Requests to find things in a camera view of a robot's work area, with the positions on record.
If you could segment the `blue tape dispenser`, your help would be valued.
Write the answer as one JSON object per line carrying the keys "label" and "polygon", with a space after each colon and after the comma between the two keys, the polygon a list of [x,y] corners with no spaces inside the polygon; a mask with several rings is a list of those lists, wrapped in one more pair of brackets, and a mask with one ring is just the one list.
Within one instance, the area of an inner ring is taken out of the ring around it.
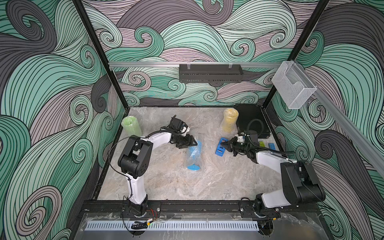
{"label": "blue tape dispenser", "polygon": [[217,156],[222,157],[224,155],[226,149],[221,145],[221,143],[224,143],[224,142],[227,142],[227,141],[228,141],[228,139],[226,139],[226,138],[221,138],[220,139],[220,141],[218,143],[218,146],[216,148],[216,152],[215,152],[215,154]]}

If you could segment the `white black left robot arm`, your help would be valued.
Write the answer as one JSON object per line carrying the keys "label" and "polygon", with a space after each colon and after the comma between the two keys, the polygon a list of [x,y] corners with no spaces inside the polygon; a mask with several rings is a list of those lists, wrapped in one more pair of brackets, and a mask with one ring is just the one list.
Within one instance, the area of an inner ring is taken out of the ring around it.
{"label": "white black left robot arm", "polygon": [[185,122],[173,116],[170,123],[158,131],[143,137],[133,135],[128,138],[118,159],[118,166],[127,180],[129,194],[125,202],[131,213],[143,216],[147,212],[148,194],[143,175],[149,167],[152,151],[165,144],[174,144],[178,149],[196,147],[198,142],[189,131]]}

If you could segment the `blue plastic wine glass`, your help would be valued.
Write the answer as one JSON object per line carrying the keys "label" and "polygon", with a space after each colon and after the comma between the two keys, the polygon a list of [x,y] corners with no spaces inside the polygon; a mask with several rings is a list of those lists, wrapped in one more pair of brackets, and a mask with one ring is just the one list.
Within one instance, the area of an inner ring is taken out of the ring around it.
{"label": "blue plastic wine glass", "polygon": [[202,143],[197,141],[195,146],[188,148],[187,152],[187,169],[191,171],[199,171],[201,161]]}

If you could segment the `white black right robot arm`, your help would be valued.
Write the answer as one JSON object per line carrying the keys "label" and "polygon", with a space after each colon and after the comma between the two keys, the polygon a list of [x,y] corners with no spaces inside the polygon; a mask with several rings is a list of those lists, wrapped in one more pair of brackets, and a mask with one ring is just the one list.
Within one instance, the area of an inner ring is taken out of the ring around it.
{"label": "white black right robot arm", "polygon": [[281,175],[279,190],[256,196],[253,208],[256,216],[266,218],[282,207],[316,204],[326,199],[325,190],[311,163],[284,157],[285,152],[256,143],[257,134],[235,136],[221,140],[219,147],[229,153],[246,156],[253,163],[265,166]]}

